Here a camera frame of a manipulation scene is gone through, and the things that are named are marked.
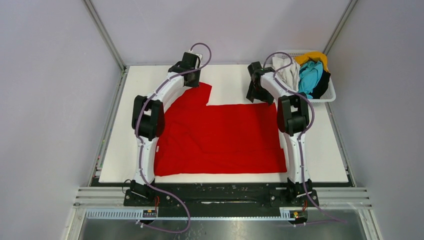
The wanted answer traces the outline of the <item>red t-shirt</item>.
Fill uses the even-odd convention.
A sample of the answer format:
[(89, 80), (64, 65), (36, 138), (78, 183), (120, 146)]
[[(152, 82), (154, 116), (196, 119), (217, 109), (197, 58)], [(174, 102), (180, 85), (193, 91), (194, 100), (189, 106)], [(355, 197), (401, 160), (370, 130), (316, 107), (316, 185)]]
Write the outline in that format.
[(285, 173), (274, 104), (209, 105), (212, 86), (186, 90), (164, 114), (154, 173)]

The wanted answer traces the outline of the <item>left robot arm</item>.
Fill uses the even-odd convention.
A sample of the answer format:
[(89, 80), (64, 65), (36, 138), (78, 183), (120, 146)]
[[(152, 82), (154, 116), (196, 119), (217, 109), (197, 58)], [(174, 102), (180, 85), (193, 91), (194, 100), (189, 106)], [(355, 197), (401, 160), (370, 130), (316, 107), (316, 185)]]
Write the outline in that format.
[(126, 198), (134, 198), (144, 206), (157, 200), (150, 186), (155, 180), (155, 153), (165, 130), (165, 112), (185, 90), (200, 85), (201, 60), (201, 54), (185, 52), (152, 93), (134, 98), (131, 125), (137, 140), (137, 164)]

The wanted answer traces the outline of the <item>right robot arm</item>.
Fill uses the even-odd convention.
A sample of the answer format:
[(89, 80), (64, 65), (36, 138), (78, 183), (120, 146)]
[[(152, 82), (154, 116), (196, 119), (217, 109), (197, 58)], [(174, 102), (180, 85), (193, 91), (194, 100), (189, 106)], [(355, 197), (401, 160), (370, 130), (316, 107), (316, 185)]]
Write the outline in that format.
[(309, 104), (305, 94), (296, 93), (272, 67), (252, 62), (246, 98), (268, 104), (276, 102), (277, 127), (283, 140), (287, 167), (287, 187), (282, 195), (293, 206), (315, 200), (312, 181), (306, 166), (305, 133), (310, 127)]

